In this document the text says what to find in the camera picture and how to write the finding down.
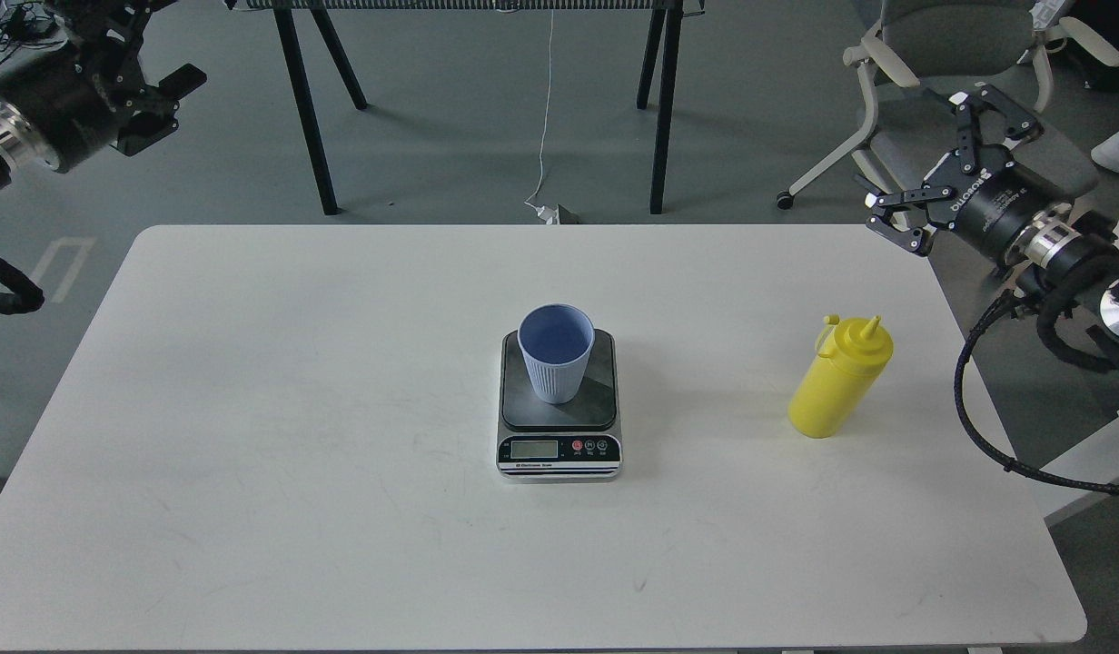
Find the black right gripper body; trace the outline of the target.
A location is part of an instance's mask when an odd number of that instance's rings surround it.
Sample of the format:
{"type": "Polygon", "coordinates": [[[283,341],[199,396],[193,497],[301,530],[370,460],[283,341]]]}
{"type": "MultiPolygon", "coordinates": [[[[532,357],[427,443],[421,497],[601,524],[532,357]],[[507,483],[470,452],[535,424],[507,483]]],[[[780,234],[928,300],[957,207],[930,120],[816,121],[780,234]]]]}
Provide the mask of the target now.
{"type": "Polygon", "coordinates": [[[1000,144],[979,146],[977,162],[943,155],[927,172],[928,226],[922,253],[928,255],[938,232],[949,231],[988,261],[1003,268],[1029,261],[1049,268],[1075,242],[1065,223],[1071,204],[1027,167],[1012,161],[1000,144]]]}

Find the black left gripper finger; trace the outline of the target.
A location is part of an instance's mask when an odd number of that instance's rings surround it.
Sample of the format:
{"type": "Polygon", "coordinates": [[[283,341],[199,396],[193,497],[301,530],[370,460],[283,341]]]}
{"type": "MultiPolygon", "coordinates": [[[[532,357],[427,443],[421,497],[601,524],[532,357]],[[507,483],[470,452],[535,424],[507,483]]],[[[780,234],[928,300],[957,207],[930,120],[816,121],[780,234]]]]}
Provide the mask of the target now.
{"type": "Polygon", "coordinates": [[[150,1],[48,1],[65,36],[60,52],[77,71],[120,74],[137,58],[142,32],[152,16],[150,1]]]}
{"type": "Polygon", "coordinates": [[[121,155],[134,156],[176,132],[179,104],[206,80],[207,74],[192,64],[179,66],[156,85],[141,74],[125,77],[110,93],[117,122],[112,147],[121,155]]]}

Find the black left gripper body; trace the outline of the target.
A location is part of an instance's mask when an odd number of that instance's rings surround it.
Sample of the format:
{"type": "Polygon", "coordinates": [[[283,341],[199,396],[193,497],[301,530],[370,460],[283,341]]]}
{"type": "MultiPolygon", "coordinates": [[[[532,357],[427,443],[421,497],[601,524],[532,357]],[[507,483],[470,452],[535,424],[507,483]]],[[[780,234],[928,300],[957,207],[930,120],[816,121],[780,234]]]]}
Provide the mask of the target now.
{"type": "Polygon", "coordinates": [[[60,49],[0,72],[0,175],[32,162],[69,172],[110,144],[117,133],[110,93],[125,77],[126,65],[120,74],[79,72],[60,49]]]}

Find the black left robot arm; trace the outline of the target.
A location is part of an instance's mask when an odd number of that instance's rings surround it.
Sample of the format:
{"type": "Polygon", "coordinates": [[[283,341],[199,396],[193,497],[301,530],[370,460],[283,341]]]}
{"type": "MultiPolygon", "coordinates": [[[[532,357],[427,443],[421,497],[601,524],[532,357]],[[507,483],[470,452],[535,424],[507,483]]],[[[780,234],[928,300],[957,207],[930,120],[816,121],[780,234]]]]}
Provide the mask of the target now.
{"type": "Polygon", "coordinates": [[[134,156],[171,136],[206,73],[184,64],[156,84],[142,71],[144,30],[164,1],[45,1],[60,48],[0,71],[0,190],[28,164],[69,172],[112,146],[134,156]]]}

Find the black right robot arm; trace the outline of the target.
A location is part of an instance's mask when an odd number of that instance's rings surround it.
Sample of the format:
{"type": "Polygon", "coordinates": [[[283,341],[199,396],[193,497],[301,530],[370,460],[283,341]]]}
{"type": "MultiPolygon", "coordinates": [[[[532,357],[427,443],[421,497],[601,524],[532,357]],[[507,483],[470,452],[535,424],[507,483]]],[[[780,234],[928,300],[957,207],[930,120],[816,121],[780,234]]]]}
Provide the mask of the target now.
{"type": "Polygon", "coordinates": [[[1041,136],[1027,108],[996,88],[950,99],[956,144],[916,189],[885,191],[864,175],[867,226],[897,247],[927,256],[949,232],[999,272],[1021,267],[1000,309],[1036,316],[1038,340],[1080,370],[1119,372],[1119,249],[1115,223],[1087,213],[1069,224],[1071,204],[1041,175],[1014,160],[1014,146],[1041,136]]]}

